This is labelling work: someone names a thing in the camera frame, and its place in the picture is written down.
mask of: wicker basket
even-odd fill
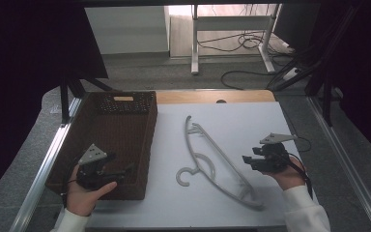
[[[88,93],[71,122],[46,186],[60,194],[73,161],[95,144],[105,153],[117,155],[105,166],[106,173],[134,163],[133,173],[101,199],[144,199],[156,120],[156,92]]]

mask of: aluminum rail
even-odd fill
[[[71,119],[64,127],[60,127],[56,132],[55,137],[49,147],[49,150],[44,157],[41,168],[39,169],[38,174],[36,175],[32,186],[29,188],[29,191],[17,213],[17,216],[14,219],[14,223],[12,224],[10,229],[11,232],[26,230],[29,221],[31,220],[32,215],[35,212],[38,202],[42,196],[44,183],[50,173],[50,169],[52,168],[54,161],[57,158],[59,149],[62,147],[65,137],[68,134],[73,116],[75,115],[76,110],[80,104],[81,99],[73,99],[73,101],[71,102]]]
[[[321,106],[318,103],[316,97],[309,97],[308,103],[312,111],[314,112],[322,130],[324,131],[327,139],[332,147],[334,153],[336,154],[339,163],[341,164],[345,174],[347,175],[352,187],[359,198],[360,203],[362,204],[366,214],[368,215],[371,221],[371,192],[367,188],[367,186],[363,183],[362,179],[360,178],[357,170],[355,169],[352,161],[349,159],[349,156],[345,149],[342,146],[339,138],[337,137],[335,130],[333,127],[330,127],[328,123],[324,120],[323,115],[321,114]]]

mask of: wall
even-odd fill
[[[168,51],[168,8],[85,9],[101,54]]]

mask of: gray floor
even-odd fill
[[[189,59],[169,59],[161,55],[106,56],[104,63],[110,77],[104,82],[122,90],[226,89],[219,81],[225,72],[266,71],[261,58],[257,56],[201,59],[199,75],[190,73]],[[246,89],[264,89],[270,80],[270,76],[253,74],[227,77],[228,84]],[[371,222],[303,94],[305,84],[306,80],[274,94],[285,110],[292,133],[311,141],[312,149],[300,155],[318,199],[329,214],[332,231],[371,231]],[[98,90],[90,84],[84,85],[87,90]],[[37,123],[0,182],[0,231],[8,231],[11,227],[59,128],[61,114],[53,110],[56,105],[60,105],[58,89],[43,97],[43,108]],[[346,118],[337,101],[332,104],[332,122],[363,182],[371,191],[371,145]],[[301,151],[308,144],[299,140],[297,146]],[[60,209],[60,197],[45,190],[27,231],[49,231]],[[286,229],[261,228],[260,231]]]

